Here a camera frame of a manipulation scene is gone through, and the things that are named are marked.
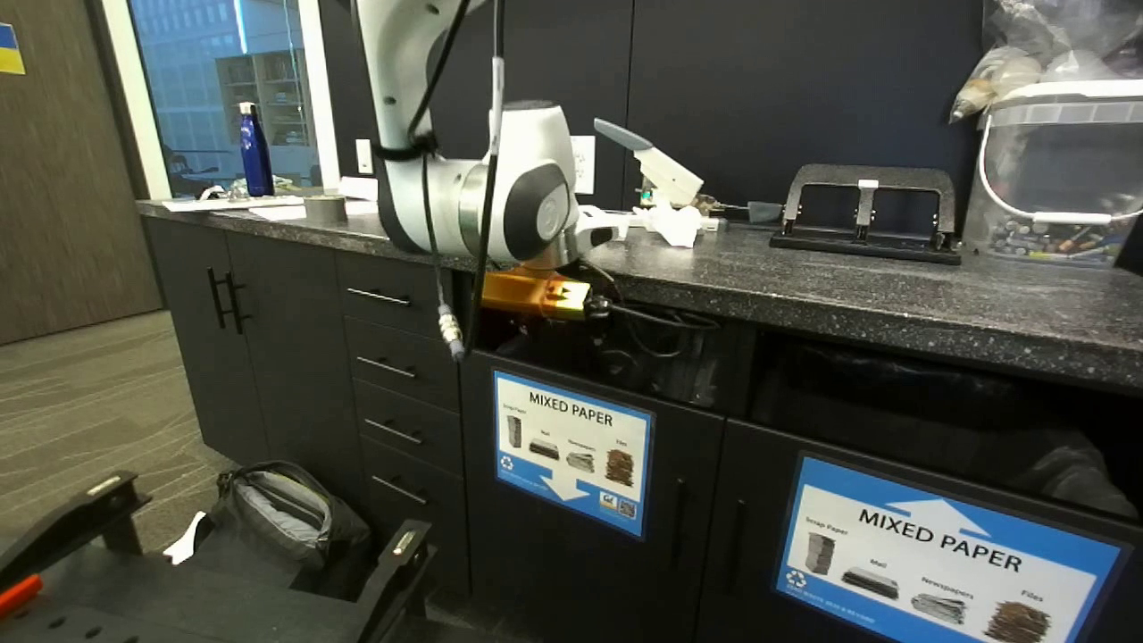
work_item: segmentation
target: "drawer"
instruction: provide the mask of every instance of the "drawer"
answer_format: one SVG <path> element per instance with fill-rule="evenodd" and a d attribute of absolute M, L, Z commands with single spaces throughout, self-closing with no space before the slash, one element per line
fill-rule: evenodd
<path fill-rule="evenodd" d="M 447 576 L 467 586 L 464 486 L 427 470 L 418 460 L 408 460 L 370 436 L 361 445 L 370 470 L 370 522 L 385 535 L 395 535 L 395 530 L 408 518 L 431 522 L 437 562 L 430 576 Z"/>
<path fill-rule="evenodd" d="M 461 417 L 431 403 L 358 381 L 358 433 L 461 480 Z"/>
<path fill-rule="evenodd" d="M 352 317 L 412 323 L 437 317 L 431 268 L 377 258 L 339 258 Z"/>
<path fill-rule="evenodd" d="M 421 332 L 381 332 L 346 317 L 358 381 L 377 381 L 403 395 L 456 406 L 456 366 Z"/>

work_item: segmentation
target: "glass window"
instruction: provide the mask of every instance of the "glass window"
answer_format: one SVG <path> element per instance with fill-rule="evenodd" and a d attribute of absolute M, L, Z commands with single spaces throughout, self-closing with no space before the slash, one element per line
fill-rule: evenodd
<path fill-rule="evenodd" d="M 254 101 L 276 175 L 321 187 L 297 0 L 133 0 L 173 197 L 242 179 L 240 102 Z"/>

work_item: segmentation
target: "window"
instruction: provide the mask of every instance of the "window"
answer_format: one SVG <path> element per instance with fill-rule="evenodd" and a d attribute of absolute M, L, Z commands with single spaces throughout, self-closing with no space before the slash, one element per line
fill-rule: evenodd
<path fill-rule="evenodd" d="M 242 179 L 242 101 L 259 102 L 276 175 L 339 182 L 318 0 L 104 0 L 104 11 L 154 200 Z"/>

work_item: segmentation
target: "sign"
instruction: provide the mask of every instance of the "sign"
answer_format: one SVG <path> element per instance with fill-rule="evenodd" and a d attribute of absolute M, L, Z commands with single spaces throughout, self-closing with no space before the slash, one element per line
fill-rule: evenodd
<path fill-rule="evenodd" d="M 498 480 L 642 541 L 654 416 L 493 373 Z"/>
<path fill-rule="evenodd" d="M 0 75 L 27 75 L 21 39 L 12 22 L 0 22 Z"/>
<path fill-rule="evenodd" d="M 1120 548 L 804 456 L 780 592 L 892 639 L 1077 639 Z"/>

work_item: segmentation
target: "cabinet handle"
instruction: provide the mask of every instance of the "cabinet handle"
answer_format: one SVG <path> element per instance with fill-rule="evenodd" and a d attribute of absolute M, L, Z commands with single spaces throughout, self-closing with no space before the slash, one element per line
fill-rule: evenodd
<path fill-rule="evenodd" d="M 246 288 L 234 273 L 226 273 L 226 292 L 230 292 L 230 312 L 235 317 L 235 332 L 246 336 L 246 312 L 242 312 L 242 301 L 240 301 L 240 288 Z"/>
<path fill-rule="evenodd" d="M 346 285 L 352 297 L 361 297 L 361 301 L 377 301 L 377 303 L 385 303 L 385 306 L 412 306 L 408 297 L 390 297 L 390 292 L 379 292 L 379 288 L 358 288 L 358 285 Z"/>
<path fill-rule="evenodd" d="M 403 439 L 403 443 L 415 443 L 415 445 L 421 445 L 427 439 L 418 439 L 418 436 L 412 436 L 412 433 L 401 433 L 398 425 L 390 425 L 390 420 L 377 420 L 377 417 L 361 417 L 370 428 L 379 428 L 379 433 L 385 433 L 385 436 L 398 436 L 398 439 Z"/>
<path fill-rule="evenodd" d="M 379 369 L 379 373 L 390 373 L 390 374 L 398 374 L 398 379 L 418 379 L 412 369 L 398 369 L 398 366 L 390 366 L 390 361 L 379 361 L 379 357 L 366 357 L 366 353 L 358 353 L 358 366 L 370 366 L 370 369 Z"/>
<path fill-rule="evenodd" d="M 682 557 L 682 531 L 686 531 L 686 480 L 676 480 L 671 569 L 678 569 L 678 557 Z"/>
<path fill-rule="evenodd" d="M 724 576 L 722 576 L 724 598 L 737 592 L 737 586 L 741 586 L 745 525 L 748 525 L 748 501 L 741 498 L 733 522 L 729 522 Z"/>
<path fill-rule="evenodd" d="M 209 268 L 209 288 L 211 288 L 211 301 L 215 301 L 215 323 L 218 323 L 218 328 L 226 328 L 226 312 L 222 312 L 218 285 L 222 285 L 222 280 L 215 275 L 215 268 Z"/>
<path fill-rule="evenodd" d="M 415 501 L 415 504 L 430 507 L 430 501 L 421 493 L 412 493 L 412 489 L 403 489 L 403 486 L 398 486 L 398 482 L 390 482 L 381 475 L 370 475 L 370 480 L 379 482 L 381 489 L 403 498 L 403 501 Z"/>

